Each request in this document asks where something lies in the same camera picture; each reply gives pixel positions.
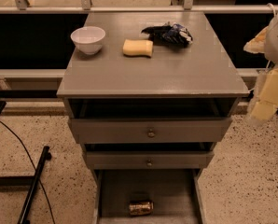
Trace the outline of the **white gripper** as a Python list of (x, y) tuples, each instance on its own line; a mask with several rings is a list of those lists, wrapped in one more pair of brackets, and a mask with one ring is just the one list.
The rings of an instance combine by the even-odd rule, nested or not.
[[(254, 38), (248, 41), (243, 50), (253, 54), (263, 53), (266, 33), (267, 27), (263, 28)], [(250, 117), (260, 121), (271, 119), (278, 109), (278, 66), (267, 74), (259, 100), (265, 102), (252, 102), (249, 110)]]

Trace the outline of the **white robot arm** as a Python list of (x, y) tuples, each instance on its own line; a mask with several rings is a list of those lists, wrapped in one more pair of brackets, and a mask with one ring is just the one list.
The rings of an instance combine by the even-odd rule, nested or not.
[(262, 53), (268, 61), (267, 69), (257, 77), (254, 97), (248, 106), (248, 117), (258, 122), (271, 119), (278, 110), (278, 12), (272, 4), (269, 7), (273, 10), (269, 25), (243, 47), (249, 53)]

